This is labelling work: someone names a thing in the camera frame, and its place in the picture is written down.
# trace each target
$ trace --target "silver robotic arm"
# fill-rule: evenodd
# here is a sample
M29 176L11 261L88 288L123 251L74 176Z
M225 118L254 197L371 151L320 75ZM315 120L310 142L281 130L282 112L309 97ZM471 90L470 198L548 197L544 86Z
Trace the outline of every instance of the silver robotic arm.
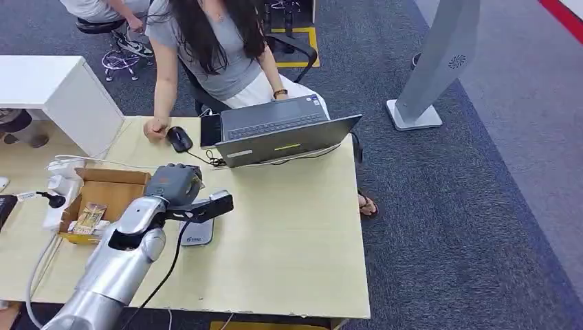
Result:
M204 222L233 209L226 191L193 205L201 188L196 166L161 166L121 218L105 231L89 257L73 296L44 327L109 330L128 306L166 243L167 219Z

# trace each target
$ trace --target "white skirt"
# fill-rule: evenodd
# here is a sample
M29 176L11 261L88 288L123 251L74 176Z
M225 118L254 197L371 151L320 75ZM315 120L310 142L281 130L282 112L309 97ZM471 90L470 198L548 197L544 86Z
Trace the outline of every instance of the white skirt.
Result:
M283 88L287 89L287 95L290 98L299 98L301 96L316 94L320 100L322 108L324 108L326 116L328 119L330 119L328 108L326 107L326 102L322 96L320 96L320 94L312 91L306 86L296 84L282 75L279 76L281 78L281 82L283 83ZM245 87L244 90L240 91L232 98L223 101L223 103L228 105L231 109L250 107L252 105L261 105L263 103L273 101L273 93L274 91L270 85L269 80L267 79L267 76L265 76L265 72L261 71L257 78L255 78L255 80L253 80L247 87Z

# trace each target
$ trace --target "gray carpet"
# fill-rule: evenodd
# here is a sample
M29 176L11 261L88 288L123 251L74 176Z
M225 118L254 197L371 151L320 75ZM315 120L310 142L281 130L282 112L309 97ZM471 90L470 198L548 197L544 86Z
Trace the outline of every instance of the gray carpet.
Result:
M533 0L482 1L478 30L461 83L581 299L583 47Z
M382 208L362 223L372 318L347 329L583 329L580 301L460 84L435 105L440 129L397 132L386 115L383 103L404 86L426 31L412 0L318 3L322 67L304 83L333 117L365 114L357 175ZM3 6L0 52L83 54L98 71L99 37L75 31L57 2L32 4ZM148 114L153 78L106 87L126 114ZM177 114L192 113L186 86L183 78ZM207 329L198 318L181 312L176 327ZM147 311L134 329L166 322ZM32 328L23 317L18 329Z

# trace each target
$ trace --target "sandal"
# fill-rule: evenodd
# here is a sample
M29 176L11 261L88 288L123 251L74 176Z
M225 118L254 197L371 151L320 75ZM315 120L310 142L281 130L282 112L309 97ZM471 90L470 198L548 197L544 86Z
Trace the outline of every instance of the sandal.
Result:
M357 189L358 194L360 196L362 196L364 198L364 200L366 201L366 204L364 204L363 206L360 206L359 209L362 210L363 208L367 207L367 206L375 206L376 211L372 212L371 215L366 215L364 213L360 213L361 215L368 217L369 219L374 219L377 217L377 215L379 215L379 207L378 205L375 203L375 201L373 201L372 199L368 198L365 194L363 194L360 189Z

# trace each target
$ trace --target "long black hair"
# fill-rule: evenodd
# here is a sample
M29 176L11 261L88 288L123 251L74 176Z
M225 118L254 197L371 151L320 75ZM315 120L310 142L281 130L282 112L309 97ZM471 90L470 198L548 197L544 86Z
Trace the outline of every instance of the long black hair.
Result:
M265 51L265 39L259 29L260 19L254 0L221 1L239 31L245 55L251 59L261 56ZM228 59L198 0L168 0L168 3L178 23L178 41L190 57L187 60L198 60L207 74L219 74L217 69L225 68Z

